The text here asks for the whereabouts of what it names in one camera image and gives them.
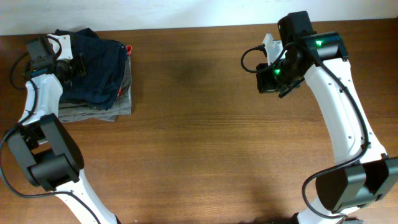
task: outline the black cable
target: black cable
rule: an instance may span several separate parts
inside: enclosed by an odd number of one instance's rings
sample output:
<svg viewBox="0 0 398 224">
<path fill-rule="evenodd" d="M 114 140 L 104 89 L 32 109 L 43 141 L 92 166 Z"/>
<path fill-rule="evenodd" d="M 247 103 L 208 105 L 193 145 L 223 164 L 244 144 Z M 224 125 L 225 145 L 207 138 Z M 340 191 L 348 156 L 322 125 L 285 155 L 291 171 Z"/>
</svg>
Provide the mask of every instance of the black cable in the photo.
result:
<svg viewBox="0 0 398 224">
<path fill-rule="evenodd" d="M 290 46 L 292 46 L 292 45 L 296 45 L 296 43 L 288 43 L 288 44 L 286 44 L 285 47 L 282 49 L 282 52 L 281 52 L 281 53 L 279 54 L 279 56 L 274 60 L 274 62 L 272 62 L 272 63 L 271 63 L 270 65 L 268 65 L 267 67 L 262 68 L 262 69 L 260 69 L 260 70 L 250 70 L 250 69 L 246 68 L 246 66 L 244 66 L 244 63 L 243 63 L 244 57 L 245 57 L 246 54 L 248 54 L 249 52 L 251 52 L 251 51 L 253 51 L 253 50 L 265 51 L 265 45 L 264 45 L 264 44 L 263 44 L 263 45 L 258 45 L 257 47 L 253 47 L 253 48 L 251 48 L 251 49 L 249 49 L 249 50 L 247 50 L 247 51 L 245 51 L 245 52 L 243 53 L 243 55 L 242 55 L 242 57 L 241 57 L 241 65 L 242 65 L 242 68 L 243 68 L 245 71 L 250 72 L 250 73 L 261 73 L 261 72 L 268 71 L 269 69 L 274 68 L 274 65 L 280 60 L 280 58 L 282 58 L 282 56 L 284 55 L 285 51 L 286 51 Z"/>
<path fill-rule="evenodd" d="M 55 59 L 57 59 L 62 53 L 62 46 L 61 46 L 60 41 L 57 38 L 52 37 L 50 35 L 46 35 L 45 37 L 54 40 L 60 46 L 60 48 L 58 49 L 58 52 L 55 53 L 55 55 L 57 56 Z"/>
<path fill-rule="evenodd" d="M 367 129 L 367 127 L 366 127 L 366 123 L 365 123 L 365 120 L 364 120 L 364 118 L 363 118 L 363 116 L 362 116 L 361 110 L 358 108 L 358 105 L 356 104 L 355 99 L 353 98 L 353 96 L 351 95 L 351 93 L 348 91 L 347 86 L 344 86 L 343 82 L 341 82 L 341 80 L 340 80 L 340 79 L 339 79 L 339 78 L 338 78 L 338 77 L 337 77 L 337 76 L 336 76 L 336 75 L 335 75 L 335 74 L 334 74 L 334 73 L 333 73 L 333 72 L 332 72 L 332 71 L 331 71 L 331 70 L 318 58 L 318 57 L 314 56 L 308 49 L 306 49 L 305 47 L 302 47 L 301 45 L 299 45 L 299 44 L 297 44 L 297 43 L 295 43 L 295 42 L 292 42 L 292 43 L 289 43 L 289 44 L 285 45 L 285 47 L 283 48 L 282 52 L 281 52 L 281 53 L 279 54 L 279 56 L 275 59 L 275 61 L 274 61 L 271 65 L 269 65 L 268 67 L 266 67 L 266 68 L 263 68 L 263 69 L 260 69 L 260 70 L 248 70 L 248 69 L 244 66 L 244 64 L 243 64 L 243 58 L 244 58 L 244 56 L 245 56 L 247 53 L 249 53 L 250 51 L 253 51 L 253 50 L 261 50 L 263 45 L 260 45 L 260 46 L 258 46 L 258 47 L 255 47 L 255 48 L 252 48 L 252 49 L 247 50 L 247 51 L 243 54 L 243 56 L 242 56 L 241 65 L 242 65 L 243 69 L 245 69 L 245 71 L 247 71 L 247 72 L 251 72 L 251 73 L 265 72 L 266 70 L 271 69 L 271 68 L 273 67 L 273 65 L 274 65 L 275 63 L 277 63 L 277 62 L 280 60 L 280 58 L 283 56 L 284 52 L 285 52 L 290 46 L 293 46 L 293 45 L 296 46 L 296 47 L 298 47 L 298 48 L 300 48 L 301 50 L 303 50 L 303 51 L 307 54 L 307 56 L 311 57 L 311 58 L 314 60 L 314 62 L 315 62 L 316 64 L 318 64 L 319 66 L 321 66 L 321 68 L 323 68 L 323 69 L 327 72 L 327 74 L 328 74 L 329 76 L 331 76 L 331 78 L 340 86 L 340 88 L 341 88 L 340 91 L 343 91 L 343 92 L 346 94 L 346 96 L 347 96 L 349 102 L 351 103 L 351 106 L 353 107 L 353 109 L 354 109 L 354 111 L 355 111 L 355 113 L 356 113 L 356 115 L 357 115 L 357 117 L 358 117 L 359 123 L 360 123 L 360 125 L 361 125 L 362 132 L 363 132 L 363 134 L 364 134 L 364 143 L 363 143 L 363 145 L 362 145 L 362 151 L 361 151 L 361 153 L 359 153 L 359 155 L 357 155 L 355 158 L 353 158 L 353 159 L 351 159 L 351 160 L 349 160 L 349 161 L 346 161 L 346 162 L 344 162 L 344 163 L 342 163 L 342 164 L 333 166 L 333 167 L 328 168 L 328 169 L 325 169 L 325 170 L 321 170 L 320 172 L 317 172 L 316 174 L 311 175 L 309 178 L 307 178 L 307 179 L 305 180 L 305 182 L 303 183 L 303 186 L 302 186 L 302 196 L 303 196 L 304 202 L 305 202 L 305 204 L 307 205 L 307 207 L 308 207 L 313 213 L 317 214 L 318 216 L 320 216 L 320 217 L 322 217 L 322 218 L 327 218 L 327 219 L 344 218 L 344 217 L 347 217 L 347 215 L 342 214 L 342 215 L 329 216 L 329 215 L 325 215 L 325 214 L 322 214 L 322 213 L 318 212 L 316 209 L 314 209 L 314 208 L 311 206 L 310 202 L 308 201 L 307 195 L 306 195 L 306 193 L 305 193 L 305 189 L 307 188 L 307 185 L 308 185 L 313 179 L 315 179 L 315 178 L 317 178 L 317 177 L 320 177 L 320 176 L 322 176 L 322 175 L 328 174 L 328 173 L 330 173 L 330 172 L 334 172 L 334 171 L 336 171 L 336 170 L 338 170 L 338 169 L 341 169 L 341 168 L 350 166 L 350 165 L 354 164 L 355 162 L 358 162 L 358 161 L 365 155 L 365 153 L 368 151 L 368 147 L 369 147 L 369 144 L 370 144 L 370 142 L 369 142 L 369 133 L 368 133 L 368 129 Z"/>
<path fill-rule="evenodd" d="M 60 194 L 65 194 L 65 195 L 69 195 L 72 198 L 74 198 L 77 202 L 79 202 L 85 209 L 87 209 L 91 215 L 94 217 L 94 219 L 96 220 L 97 223 L 101 224 L 100 220 L 98 219 L 98 217 L 95 215 L 95 213 L 89 208 L 89 206 L 87 206 L 82 200 L 80 200 L 80 198 L 78 198 L 76 195 L 74 195 L 72 192 L 51 192 L 51 193 L 44 193 L 44 194 L 35 194 L 35 195 L 26 195 L 26 194 L 22 194 L 19 191 L 17 191 L 14 187 L 11 186 L 11 184 L 8 182 L 6 176 L 4 175 L 4 172 L 2 170 L 2 165 L 1 165 L 1 153 L 2 153 L 2 147 L 4 142 L 7 141 L 7 139 L 14 134 L 19 127 L 22 126 L 22 124 L 27 121 L 33 114 L 34 111 L 36 109 L 37 106 L 37 86 L 36 84 L 32 81 L 29 80 L 29 82 L 32 84 L 33 89 L 35 91 L 35 96 L 34 96 L 34 102 L 33 102 L 33 107 L 32 110 L 28 111 L 29 114 L 22 120 L 20 120 L 14 127 L 12 127 L 3 137 L 3 139 L 1 140 L 0 143 L 0 177 L 2 178 L 3 182 L 5 183 L 5 185 L 7 186 L 8 189 L 10 189 L 12 191 L 12 193 L 16 194 L 17 196 L 20 196 L 22 198 L 42 198 L 42 197 L 48 197 L 48 196 L 54 196 L 54 195 L 60 195 Z"/>
<path fill-rule="evenodd" d="M 15 63 L 12 65 L 12 67 L 11 67 L 11 69 L 10 69 L 10 83 L 11 83 L 12 87 L 14 87 L 14 88 L 17 89 L 17 90 L 24 90 L 25 87 L 19 87 L 19 86 L 15 85 L 14 80 L 13 80 L 13 78 L 12 78 L 12 75 L 13 75 L 14 70 L 15 70 L 15 68 L 17 67 L 18 63 L 21 62 L 21 60 L 22 60 L 24 57 L 28 56 L 28 55 L 29 55 L 28 52 L 26 52 L 26 53 L 24 53 L 23 55 L 21 55 L 21 56 L 15 61 Z"/>
</svg>

